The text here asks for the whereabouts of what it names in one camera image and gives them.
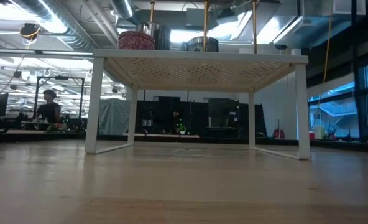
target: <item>ceiling duct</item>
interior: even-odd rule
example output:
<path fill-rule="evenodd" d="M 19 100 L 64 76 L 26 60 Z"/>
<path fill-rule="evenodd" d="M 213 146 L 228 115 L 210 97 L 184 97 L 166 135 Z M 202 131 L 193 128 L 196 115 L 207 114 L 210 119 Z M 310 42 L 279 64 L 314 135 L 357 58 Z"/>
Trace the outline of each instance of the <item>ceiling duct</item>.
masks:
<path fill-rule="evenodd" d="M 137 24 L 133 18 L 136 8 L 132 0 L 110 0 L 110 2 L 119 18 L 127 19 L 129 22 Z"/>
<path fill-rule="evenodd" d="M 89 52 L 97 45 L 79 23 L 56 0 L 7 0 L 20 10 L 31 14 L 44 29 L 58 36 L 74 51 Z"/>

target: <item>wooden table surface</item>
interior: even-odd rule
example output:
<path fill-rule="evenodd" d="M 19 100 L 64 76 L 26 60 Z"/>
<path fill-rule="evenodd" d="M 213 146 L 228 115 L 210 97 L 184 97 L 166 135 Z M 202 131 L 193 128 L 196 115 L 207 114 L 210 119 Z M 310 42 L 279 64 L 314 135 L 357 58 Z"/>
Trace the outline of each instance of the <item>wooden table surface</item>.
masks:
<path fill-rule="evenodd" d="M 135 142 L 92 156 L 84 141 L 0 144 L 0 223 L 368 223 L 368 154 L 313 148 L 297 161 L 245 145 Z"/>

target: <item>white shelf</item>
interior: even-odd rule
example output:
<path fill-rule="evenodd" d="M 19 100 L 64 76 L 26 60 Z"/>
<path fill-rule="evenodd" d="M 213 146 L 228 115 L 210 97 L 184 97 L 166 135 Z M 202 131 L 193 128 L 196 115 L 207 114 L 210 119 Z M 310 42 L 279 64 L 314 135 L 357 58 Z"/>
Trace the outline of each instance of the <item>white shelf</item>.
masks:
<path fill-rule="evenodd" d="M 126 85 L 146 90 L 255 91 L 308 63 L 306 56 L 95 49 Z"/>

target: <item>ceiling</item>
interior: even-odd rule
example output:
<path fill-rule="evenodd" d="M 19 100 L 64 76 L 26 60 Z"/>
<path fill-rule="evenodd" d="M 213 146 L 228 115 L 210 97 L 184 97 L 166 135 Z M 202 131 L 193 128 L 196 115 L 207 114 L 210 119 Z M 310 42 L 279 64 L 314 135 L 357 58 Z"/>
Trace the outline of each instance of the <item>ceiling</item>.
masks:
<path fill-rule="evenodd" d="M 259 52 L 279 54 L 279 51 L 274 48 L 273 42 L 275 44 L 285 44 L 292 48 L 310 48 L 324 42 L 327 38 L 329 24 L 329 17 L 326 16 L 326 10 L 323 7 L 323 3 L 326 1 L 330 2 L 330 0 L 321 0 L 321 3 L 316 5 L 316 1 L 306 0 L 304 7 L 302 7 L 299 0 L 259 1 L 257 3 L 257 41 L 261 49 Z M 134 30 L 135 28 L 135 24 L 130 22 L 130 19 L 118 19 L 116 22 L 116 13 L 113 11 L 110 0 L 59 0 L 59 2 L 62 7 L 62 14 L 71 18 L 72 28 L 83 32 L 85 38 L 88 38 L 94 44 L 94 47 L 115 48 L 117 35 L 125 30 Z M 201 26 L 187 26 L 189 19 L 187 18 L 187 10 L 199 9 L 197 14 L 201 15 L 202 20 L 202 0 L 193 2 L 156 0 L 155 2 L 155 21 L 169 26 L 172 30 L 170 37 L 172 50 L 179 50 L 183 41 L 203 35 Z M 133 3 L 136 7 L 135 17 L 137 21 L 148 21 L 150 15 L 149 1 L 133 0 Z M 218 22 L 216 15 L 221 12 L 222 8 L 227 7 L 232 8 L 234 15 L 224 18 L 226 23 L 220 21 L 219 25 L 216 23 Z M 219 39 L 221 52 L 250 52 L 249 49 L 252 48 L 253 43 L 253 13 L 250 1 L 212 0 L 210 1 L 209 15 L 210 23 L 215 22 L 215 24 L 210 25 L 212 29 L 209 29 L 208 35 Z M 302 31 L 299 34 L 295 31 L 302 28 L 302 18 L 306 18 L 313 25 L 311 29 L 306 29 L 306 32 Z M 333 35 L 348 27 L 349 21 L 349 15 L 334 13 L 332 20 Z M 24 49 L 28 47 L 28 41 L 24 40 L 19 34 L 20 28 L 25 23 L 38 24 L 38 22 L 39 20 L 33 15 L 22 12 L 11 4 L 0 4 L 0 48 Z M 43 28 L 39 37 L 29 47 L 34 50 L 71 51 L 72 48 L 62 41 L 61 36 L 63 35 L 65 34 L 51 33 Z M 0 58 L 0 91 L 4 89 L 3 91 L 11 92 L 11 105 L 15 105 L 13 108 L 33 107 L 36 75 L 42 75 L 46 70 L 46 74 L 50 71 L 55 75 L 84 78 L 85 99 L 88 98 L 86 95 L 89 94 L 91 85 L 90 70 L 92 68 L 90 61 L 25 58 L 19 70 L 25 71 L 23 72 L 25 74 L 30 74 L 30 78 L 28 80 L 23 78 L 12 79 L 12 74 L 17 69 L 19 62 L 19 58 Z M 11 85 L 15 85 L 17 89 L 12 90 Z M 118 93 L 112 93 L 113 86 L 120 87 Z M 78 93 L 80 93 L 79 83 L 71 79 L 49 80 L 48 83 L 43 84 L 40 92 L 48 88 L 54 88 L 58 91 L 61 99 L 64 99 L 61 103 L 67 103 L 65 108 L 69 108 L 70 112 L 76 111 L 72 113 L 77 113 L 78 110 L 74 110 L 74 108 L 79 107 L 77 100 Z M 106 73 L 103 78 L 104 97 L 124 99 L 125 94 L 126 91 L 119 82 L 108 78 Z M 25 100 L 25 104 L 22 104 L 23 97 L 29 99 L 28 101 Z"/>

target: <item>dark hair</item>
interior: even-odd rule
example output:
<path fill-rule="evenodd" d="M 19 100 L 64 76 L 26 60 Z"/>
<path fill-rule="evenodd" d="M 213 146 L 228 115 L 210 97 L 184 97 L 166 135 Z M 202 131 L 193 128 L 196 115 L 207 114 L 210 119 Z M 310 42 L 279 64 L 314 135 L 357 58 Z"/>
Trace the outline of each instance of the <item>dark hair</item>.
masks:
<path fill-rule="evenodd" d="M 43 94 L 44 95 L 50 95 L 50 96 L 52 96 L 53 99 L 57 97 L 57 94 L 55 94 L 55 92 L 53 90 L 45 90 L 43 92 Z"/>

